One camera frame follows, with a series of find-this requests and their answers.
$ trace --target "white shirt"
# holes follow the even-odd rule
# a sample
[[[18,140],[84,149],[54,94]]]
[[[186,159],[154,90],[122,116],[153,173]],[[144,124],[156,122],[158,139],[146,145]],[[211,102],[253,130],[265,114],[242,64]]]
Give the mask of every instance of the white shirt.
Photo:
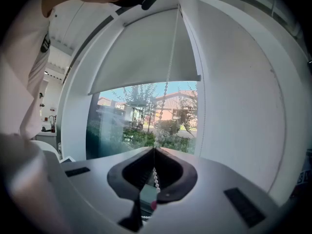
[[[33,95],[27,87],[49,29],[49,19],[42,14],[41,1],[29,0],[24,5],[0,48],[0,133],[19,133],[32,101],[39,96]],[[36,123],[26,137],[34,137],[40,128]]]

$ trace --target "sky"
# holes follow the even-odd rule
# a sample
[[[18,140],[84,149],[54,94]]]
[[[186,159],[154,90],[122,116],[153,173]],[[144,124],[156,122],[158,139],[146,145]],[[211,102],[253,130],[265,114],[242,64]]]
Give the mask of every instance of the sky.
[[[159,83],[155,83],[157,85],[156,87],[156,91],[154,96],[161,96],[164,94],[164,89],[165,89],[165,82],[159,82]],[[195,89],[195,85],[196,85],[196,81],[171,81],[168,84],[168,90],[167,90],[167,94],[170,93],[174,93],[174,92],[178,92],[178,87],[180,88],[180,90],[189,90],[189,85],[192,89]],[[118,96],[123,97],[123,88],[116,88],[113,90],[108,90],[108,91],[104,91],[100,93],[100,97],[105,97],[108,99],[113,99],[114,101],[118,101],[120,102],[121,100],[118,99],[113,93],[112,91],[115,91],[116,94]]]

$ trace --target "glass pane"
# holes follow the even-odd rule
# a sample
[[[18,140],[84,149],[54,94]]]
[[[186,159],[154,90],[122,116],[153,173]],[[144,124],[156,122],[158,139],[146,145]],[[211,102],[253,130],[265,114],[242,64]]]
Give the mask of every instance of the glass pane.
[[[193,154],[197,82],[169,82],[165,100],[164,88],[165,82],[161,82],[93,95],[86,133],[87,159],[153,146],[156,136],[161,147]]]

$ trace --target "person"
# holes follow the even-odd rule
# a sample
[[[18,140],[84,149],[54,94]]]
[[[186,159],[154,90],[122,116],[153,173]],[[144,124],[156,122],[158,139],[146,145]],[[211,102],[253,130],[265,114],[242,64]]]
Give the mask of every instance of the person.
[[[39,89],[49,56],[49,17],[68,0],[29,0],[0,47],[0,133],[33,138],[41,130]],[[143,0],[82,0],[134,6]]]

